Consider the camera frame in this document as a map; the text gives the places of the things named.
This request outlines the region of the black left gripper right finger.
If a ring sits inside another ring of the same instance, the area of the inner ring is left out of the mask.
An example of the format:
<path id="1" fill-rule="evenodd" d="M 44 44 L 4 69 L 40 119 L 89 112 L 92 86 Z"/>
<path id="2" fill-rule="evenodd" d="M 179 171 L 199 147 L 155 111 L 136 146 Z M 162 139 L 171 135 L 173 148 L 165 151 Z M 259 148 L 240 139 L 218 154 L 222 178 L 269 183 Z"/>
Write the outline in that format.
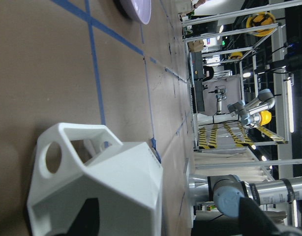
<path id="1" fill-rule="evenodd" d="M 302 236 L 298 228 L 275 224 L 250 198 L 240 198 L 239 229 L 242 236 Z"/>

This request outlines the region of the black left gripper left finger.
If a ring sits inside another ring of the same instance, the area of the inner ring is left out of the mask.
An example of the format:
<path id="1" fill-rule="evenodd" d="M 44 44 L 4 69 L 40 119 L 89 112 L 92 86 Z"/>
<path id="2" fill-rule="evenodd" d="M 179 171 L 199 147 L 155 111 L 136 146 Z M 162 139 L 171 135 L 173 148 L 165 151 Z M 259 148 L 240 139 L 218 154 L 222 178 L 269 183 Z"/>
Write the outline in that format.
<path id="1" fill-rule="evenodd" d="M 86 199 L 79 212 L 68 204 L 60 207 L 63 212 L 61 221 L 72 215 L 73 221 L 67 232 L 53 234 L 54 236 L 97 236 L 100 228 L 99 201 L 98 198 Z"/>

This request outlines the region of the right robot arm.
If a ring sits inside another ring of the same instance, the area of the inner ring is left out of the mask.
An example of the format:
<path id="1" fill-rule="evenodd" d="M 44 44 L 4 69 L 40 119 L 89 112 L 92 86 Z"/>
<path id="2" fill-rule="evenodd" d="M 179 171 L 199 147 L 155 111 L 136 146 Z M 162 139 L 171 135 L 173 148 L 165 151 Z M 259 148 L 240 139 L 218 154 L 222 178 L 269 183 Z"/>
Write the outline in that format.
<path id="1" fill-rule="evenodd" d="M 240 198 L 251 198 L 257 205 L 302 200 L 302 177 L 247 183 L 237 175 L 207 177 L 191 174 L 188 177 L 188 189 L 193 206 L 213 202 L 223 215 L 237 218 Z"/>

